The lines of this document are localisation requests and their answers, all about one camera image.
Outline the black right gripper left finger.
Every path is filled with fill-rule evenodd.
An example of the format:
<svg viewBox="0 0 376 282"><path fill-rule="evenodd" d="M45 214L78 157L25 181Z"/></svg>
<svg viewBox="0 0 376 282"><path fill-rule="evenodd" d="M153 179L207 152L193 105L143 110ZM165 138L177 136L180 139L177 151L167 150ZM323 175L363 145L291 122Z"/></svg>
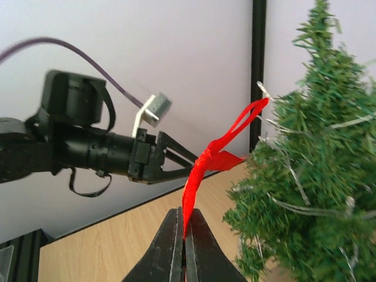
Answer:
<svg viewBox="0 0 376 282"><path fill-rule="evenodd" d="M183 212L170 209L143 257L135 264L125 282L183 281Z"/></svg>

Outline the clear wire fairy lights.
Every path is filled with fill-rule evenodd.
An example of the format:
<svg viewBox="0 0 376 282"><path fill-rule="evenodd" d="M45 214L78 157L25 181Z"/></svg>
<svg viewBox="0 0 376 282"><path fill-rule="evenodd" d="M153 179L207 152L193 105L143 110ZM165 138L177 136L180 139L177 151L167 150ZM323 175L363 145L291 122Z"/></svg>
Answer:
<svg viewBox="0 0 376 282"><path fill-rule="evenodd" d="M344 126L320 126L300 92L278 100L280 135L261 137L226 220L236 263L257 281L275 260L295 281L374 281L375 201L367 159Z"/></svg>

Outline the red bow ornament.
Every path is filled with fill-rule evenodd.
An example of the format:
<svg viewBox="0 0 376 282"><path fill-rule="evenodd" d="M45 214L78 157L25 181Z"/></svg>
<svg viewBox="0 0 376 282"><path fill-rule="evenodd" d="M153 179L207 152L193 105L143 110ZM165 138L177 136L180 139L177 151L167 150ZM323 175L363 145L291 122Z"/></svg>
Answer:
<svg viewBox="0 0 376 282"><path fill-rule="evenodd" d="M220 172L230 170L243 161L242 158L225 151L223 148L261 113L269 101L269 98L262 98L249 104L241 112L232 127L222 137L211 141L195 161L182 194L183 238L186 237L187 227L196 201L196 194L205 173L208 170Z"/></svg>

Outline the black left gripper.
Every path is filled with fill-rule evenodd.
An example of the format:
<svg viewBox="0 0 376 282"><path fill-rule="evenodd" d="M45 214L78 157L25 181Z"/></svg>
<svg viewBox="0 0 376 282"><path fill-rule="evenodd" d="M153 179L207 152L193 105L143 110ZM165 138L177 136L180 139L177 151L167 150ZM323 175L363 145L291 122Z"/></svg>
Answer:
<svg viewBox="0 0 376 282"><path fill-rule="evenodd" d="M180 169L163 170L167 158ZM146 129L138 128L133 141L127 176L130 181L156 184L188 177L198 157L165 132L149 135Z"/></svg>

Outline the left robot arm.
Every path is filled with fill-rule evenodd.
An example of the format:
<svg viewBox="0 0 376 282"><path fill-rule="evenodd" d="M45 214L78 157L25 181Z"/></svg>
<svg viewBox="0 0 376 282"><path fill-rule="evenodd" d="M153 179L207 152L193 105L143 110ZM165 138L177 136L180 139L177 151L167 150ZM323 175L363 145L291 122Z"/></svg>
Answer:
<svg viewBox="0 0 376 282"><path fill-rule="evenodd" d="M112 132L116 113L106 82L76 73L46 74L41 106L25 121L1 119L1 182L32 173L91 169L154 184L187 177L197 157L165 132Z"/></svg>

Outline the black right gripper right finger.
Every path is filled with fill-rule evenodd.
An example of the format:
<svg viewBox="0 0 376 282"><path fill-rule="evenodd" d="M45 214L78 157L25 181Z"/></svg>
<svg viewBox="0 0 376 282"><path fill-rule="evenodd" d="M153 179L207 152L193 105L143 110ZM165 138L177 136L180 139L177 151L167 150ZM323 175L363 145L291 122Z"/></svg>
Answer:
<svg viewBox="0 0 376 282"><path fill-rule="evenodd" d="M187 282L246 282L223 253L199 209L193 210L184 242Z"/></svg>

